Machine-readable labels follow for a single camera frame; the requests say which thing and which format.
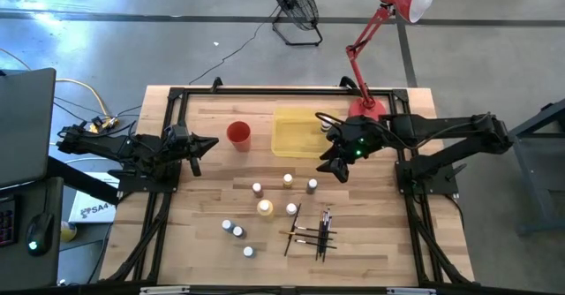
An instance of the wooden tabletop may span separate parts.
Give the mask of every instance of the wooden tabletop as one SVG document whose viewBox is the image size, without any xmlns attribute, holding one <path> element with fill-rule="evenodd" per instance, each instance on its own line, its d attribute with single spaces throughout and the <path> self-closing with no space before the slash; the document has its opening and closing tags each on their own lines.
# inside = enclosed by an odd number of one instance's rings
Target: wooden tabletop
<svg viewBox="0 0 565 295">
<path fill-rule="evenodd" d="M 161 134 L 169 88 L 147 87 L 137 133 Z M 408 91 L 412 113 L 435 117 L 430 89 Z M 317 172 L 320 160 L 283 158 L 271 152 L 276 108 L 333 110 L 345 118 L 351 100 L 348 96 L 192 95 L 186 113 L 189 131 L 217 137 L 220 142 L 202 158 L 201 177 L 194 177 L 190 165 L 183 162 L 169 212 L 159 284 L 416 285 L 406 208 L 393 176 L 394 150 L 384 149 L 368 160 L 358 160 L 350 166 L 346 184 L 340 184 L 332 174 Z M 381 101 L 388 108 L 386 100 Z M 234 150 L 225 136 L 227 126 L 237 120 L 251 126 L 249 153 Z M 441 147 L 439 140 L 433 140 L 421 152 L 430 154 Z M 295 178 L 291 189 L 283 188 L 286 173 Z M 319 183 L 314 195 L 305 193 L 310 178 Z M 265 222 L 257 214 L 259 199 L 251 190 L 254 182 L 262 183 L 264 199 L 275 205 L 273 222 Z M 455 206 L 442 196 L 430 196 L 429 200 L 438 244 L 472 280 Z M 298 224 L 314 228 L 318 227 L 320 211 L 331 208 L 332 228 L 338 232 L 332 245 L 337 249 L 328 249 L 325 263 L 314 260 L 315 246 L 292 243 L 288 256 L 283 256 L 287 236 L 278 231 L 291 227 L 292 218 L 284 210 L 290 202 L 302 203 Z M 117 207 L 101 278 L 114 273 L 139 240 L 146 204 L 147 194 L 135 193 Z M 246 239 L 226 233 L 221 226 L 224 219 L 244 227 Z M 254 259 L 243 256 L 245 246 L 257 250 Z M 148 249 L 146 273 L 153 243 Z M 425 246 L 422 252 L 426 271 L 432 276 Z"/>
</svg>

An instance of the lamp base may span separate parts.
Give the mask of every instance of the lamp base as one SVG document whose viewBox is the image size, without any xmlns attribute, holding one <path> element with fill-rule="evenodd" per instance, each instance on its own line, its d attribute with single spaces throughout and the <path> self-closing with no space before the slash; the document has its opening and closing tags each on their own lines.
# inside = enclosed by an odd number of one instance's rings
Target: lamp base
<svg viewBox="0 0 565 295">
<path fill-rule="evenodd" d="M 387 110 L 385 107 L 377 100 L 374 100 L 374 105 L 371 108 L 367 108 L 363 105 L 363 97 L 359 97 L 357 100 L 353 101 L 350 105 L 350 110 L 348 115 L 350 117 L 365 115 L 366 117 L 370 117 L 376 121 L 379 120 L 380 115 L 387 114 Z"/>
</svg>

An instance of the yellow cable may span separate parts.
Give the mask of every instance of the yellow cable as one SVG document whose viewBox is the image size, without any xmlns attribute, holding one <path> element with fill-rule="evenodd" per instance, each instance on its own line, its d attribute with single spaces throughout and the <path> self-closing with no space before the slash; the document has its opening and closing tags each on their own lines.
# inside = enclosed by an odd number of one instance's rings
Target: yellow cable
<svg viewBox="0 0 565 295">
<path fill-rule="evenodd" d="M 21 64 L 23 64 L 29 71 L 32 71 L 32 68 L 30 68 L 29 65 L 27 65 L 24 61 L 20 60 L 19 57 L 14 56 L 11 52 L 8 52 L 8 51 L 6 51 L 5 49 L 2 49 L 2 48 L 0 48 L 0 51 L 2 51 L 3 53 L 7 54 L 10 57 L 15 58 Z M 98 100 L 98 103 L 100 104 L 100 108 L 102 109 L 102 112 L 104 113 L 104 115 L 109 116 L 108 111 L 106 111 L 106 108 L 104 107 L 104 103 L 102 102 L 102 99 L 100 98 L 98 93 L 96 93 L 96 91 L 94 91 L 94 89 L 91 88 L 87 83 L 83 83 L 83 82 L 77 81 L 75 79 L 56 79 L 55 82 L 71 82 L 71 83 L 79 84 L 83 87 L 88 88 L 90 90 L 90 92 L 92 92 L 94 94 L 94 96 L 96 97 L 96 100 Z"/>
<path fill-rule="evenodd" d="M 32 68 L 29 67 L 29 65 L 27 65 L 24 61 L 20 60 L 19 57 L 14 56 L 12 53 L 6 51 L 5 49 L 0 48 L 0 51 L 2 51 L 3 53 L 7 54 L 10 57 L 15 58 L 16 60 L 18 60 L 21 64 L 23 64 L 29 71 L 32 71 Z"/>
<path fill-rule="evenodd" d="M 104 113 L 104 115 L 110 116 L 110 115 L 108 115 L 108 111 L 106 111 L 106 108 L 104 107 L 104 103 L 102 102 L 102 99 L 100 98 L 98 93 L 96 93 L 96 91 L 94 91 L 94 89 L 91 88 L 87 83 L 83 83 L 83 82 L 77 81 L 75 79 L 56 79 L 55 82 L 71 82 L 71 83 L 79 84 L 83 87 L 88 88 L 90 90 L 90 92 L 92 92 L 94 94 L 94 96 L 96 97 L 96 100 L 98 100 L 98 103 L 100 104 L 100 108 L 102 109 L 102 112 Z"/>
</svg>

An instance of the concrete floor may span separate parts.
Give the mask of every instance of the concrete floor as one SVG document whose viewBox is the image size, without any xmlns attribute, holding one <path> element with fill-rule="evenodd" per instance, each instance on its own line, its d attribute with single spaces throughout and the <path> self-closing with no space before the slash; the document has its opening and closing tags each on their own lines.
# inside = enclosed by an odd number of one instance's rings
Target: concrete floor
<svg viewBox="0 0 565 295">
<path fill-rule="evenodd" d="M 376 0 L 316 0 L 322 17 L 370 17 Z M 565 19 L 565 0 L 434 0 L 430 19 Z M 0 10 L 39 9 L 131 14 L 267 16 L 275 0 L 0 0 Z M 59 78 L 88 82 L 112 113 L 142 101 L 146 85 L 185 84 L 238 48 L 257 24 L 127 23 L 0 19 L 0 47 L 33 68 L 55 67 Z M 293 49 L 264 26 L 257 38 L 197 83 L 221 76 L 235 85 L 335 85 L 352 75 L 344 53 L 362 25 L 322 24 L 324 42 Z M 311 38 L 293 25 L 282 30 Z M 409 26 L 416 80 L 433 90 L 438 114 L 467 116 L 491 111 L 512 128 L 548 102 L 565 95 L 564 27 Z M 383 26 L 360 58 L 371 86 L 406 87 L 396 26 Z M 0 68 L 19 68 L 0 57 Z M 96 109 L 84 88 L 57 84 L 56 95 Z M 81 109 L 75 113 L 88 117 Z M 76 119 L 55 109 L 52 139 Z M 50 153 L 62 160 L 70 156 Z M 512 152 L 476 155 L 458 176 L 466 238 L 477 281 L 536 291 L 565 290 L 565 235 L 562 232 L 518 237 L 517 224 L 531 222 L 531 204 Z M 77 163 L 84 171 L 114 167 L 105 162 Z M 65 191 L 64 218 L 73 191 Z M 75 244 L 103 237 L 107 226 L 80 228 Z M 84 283 L 100 252 L 91 244 L 61 252 L 59 275 Z"/>
</svg>

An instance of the paint bottle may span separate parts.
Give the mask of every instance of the paint bottle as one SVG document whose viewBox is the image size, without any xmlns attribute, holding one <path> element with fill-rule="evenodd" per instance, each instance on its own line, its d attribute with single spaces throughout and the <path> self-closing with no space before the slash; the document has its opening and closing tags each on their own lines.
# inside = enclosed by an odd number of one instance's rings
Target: paint bottle
<svg viewBox="0 0 565 295">
<path fill-rule="evenodd" d="M 231 233 L 233 231 L 233 228 L 236 226 L 235 223 L 233 223 L 230 220 L 223 220 L 222 221 L 222 229 L 226 230 L 226 232 Z"/>
<path fill-rule="evenodd" d="M 263 198 L 263 189 L 260 183 L 254 183 L 252 186 L 253 194 L 255 198 Z"/>
<path fill-rule="evenodd" d="M 282 186 L 285 187 L 285 188 L 291 188 L 292 187 L 292 175 L 291 174 L 284 175 L 284 177 L 282 178 Z"/>
<path fill-rule="evenodd" d="M 289 203 L 286 206 L 286 213 L 289 216 L 295 215 L 297 213 L 297 211 L 298 211 L 297 205 L 295 205 L 294 203 Z"/>
<path fill-rule="evenodd" d="M 275 209 L 273 208 L 273 203 L 269 200 L 261 200 L 257 204 L 257 212 L 265 220 L 273 220 L 275 217 Z"/>
<path fill-rule="evenodd" d="M 74 223 L 61 221 L 61 241 L 70 242 L 77 236 L 77 226 Z"/>
<path fill-rule="evenodd" d="M 255 250 L 250 247 L 250 246 L 246 246 L 244 248 L 244 257 L 251 259 L 255 257 Z"/>
<path fill-rule="evenodd" d="M 306 185 L 306 193 L 314 194 L 317 187 L 318 187 L 318 180 L 316 179 L 308 180 L 308 184 Z"/>
<path fill-rule="evenodd" d="M 245 238 L 247 236 L 247 232 L 244 230 L 244 228 L 238 225 L 233 227 L 232 233 L 236 238 Z"/>
<path fill-rule="evenodd" d="M 321 130 L 321 132 L 328 132 L 328 131 L 329 131 L 329 128 L 330 128 L 331 126 L 332 126 L 332 125 L 331 125 L 330 123 L 321 121 L 320 130 Z"/>
</svg>

